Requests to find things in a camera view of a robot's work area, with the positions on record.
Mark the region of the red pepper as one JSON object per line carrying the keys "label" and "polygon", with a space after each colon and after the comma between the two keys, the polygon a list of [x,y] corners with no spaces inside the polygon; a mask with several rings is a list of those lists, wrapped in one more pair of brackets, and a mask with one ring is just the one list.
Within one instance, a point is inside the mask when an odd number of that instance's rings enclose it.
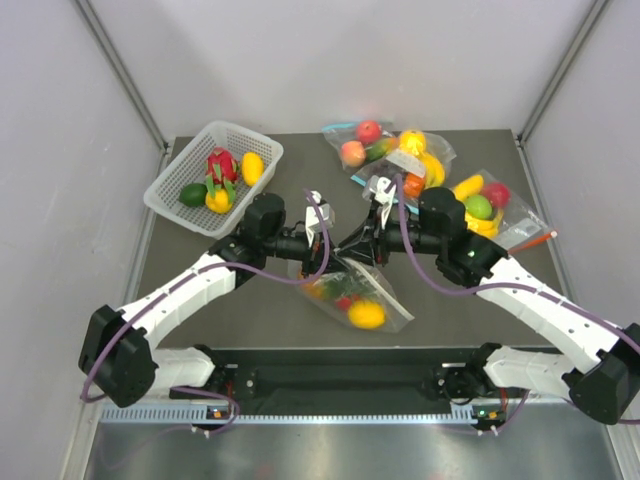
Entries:
{"label": "red pepper", "polygon": [[357,296],[343,296],[335,301],[335,306],[343,312],[348,312],[351,306],[358,300]]}

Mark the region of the orange pineapple with green leaves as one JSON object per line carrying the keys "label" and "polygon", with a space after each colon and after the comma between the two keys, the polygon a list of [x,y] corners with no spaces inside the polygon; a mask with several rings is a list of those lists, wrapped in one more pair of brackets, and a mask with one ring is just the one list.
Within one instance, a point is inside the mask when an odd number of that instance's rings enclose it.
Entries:
{"label": "orange pineapple with green leaves", "polygon": [[327,302],[343,296],[357,296],[360,300],[375,295],[375,288],[361,274],[353,272],[323,274],[315,282],[302,284],[301,288],[312,298]]}

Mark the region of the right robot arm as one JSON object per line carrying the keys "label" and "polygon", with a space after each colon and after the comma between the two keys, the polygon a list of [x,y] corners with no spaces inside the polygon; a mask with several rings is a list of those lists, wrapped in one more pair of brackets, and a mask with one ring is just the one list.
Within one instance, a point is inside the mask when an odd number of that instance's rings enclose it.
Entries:
{"label": "right robot arm", "polygon": [[549,354],[482,345],[465,364],[474,396],[518,388],[570,401],[602,424],[621,422],[639,393],[637,324],[621,328],[605,321],[536,279],[504,248],[468,229],[465,207],[449,189],[422,192],[415,221],[388,179],[365,196],[371,202],[366,220],[339,244],[337,256],[375,266],[394,252],[411,260],[432,255],[452,284],[435,290],[490,302],[557,348]]}

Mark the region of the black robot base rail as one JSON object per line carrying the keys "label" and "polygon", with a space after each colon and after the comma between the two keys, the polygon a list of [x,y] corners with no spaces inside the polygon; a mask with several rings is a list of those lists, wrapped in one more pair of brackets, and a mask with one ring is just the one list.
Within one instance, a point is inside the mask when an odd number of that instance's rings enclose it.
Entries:
{"label": "black robot base rail", "polygon": [[246,415],[441,413],[476,399],[504,405],[521,394],[481,379],[471,347],[204,351],[215,364],[212,378],[188,392],[173,389],[171,398],[223,394]]}

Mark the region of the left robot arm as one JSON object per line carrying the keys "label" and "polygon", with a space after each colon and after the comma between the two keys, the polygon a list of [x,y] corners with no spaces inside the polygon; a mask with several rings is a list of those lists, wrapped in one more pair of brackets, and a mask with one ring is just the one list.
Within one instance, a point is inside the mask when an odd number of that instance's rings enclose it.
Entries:
{"label": "left robot arm", "polygon": [[258,195],[237,230],[207,250],[192,266],[137,301],[96,310],[78,365],[85,374],[80,398],[107,398],[124,408],[150,394],[184,388],[216,396],[227,374],[205,347],[163,349],[161,342],[189,317],[259,276],[282,284],[317,280],[330,263],[331,206],[316,191],[303,231],[284,229],[283,199]]}

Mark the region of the polka dot zip bag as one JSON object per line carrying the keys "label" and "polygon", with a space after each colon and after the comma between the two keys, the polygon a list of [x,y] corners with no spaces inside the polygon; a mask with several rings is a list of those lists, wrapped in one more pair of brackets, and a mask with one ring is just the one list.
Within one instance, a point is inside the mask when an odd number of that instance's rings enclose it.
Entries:
{"label": "polka dot zip bag", "polygon": [[359,330],[397,333],[414,320],[382,272],[346,261],[344,271],[297,286],[301,295],[337,322]]}

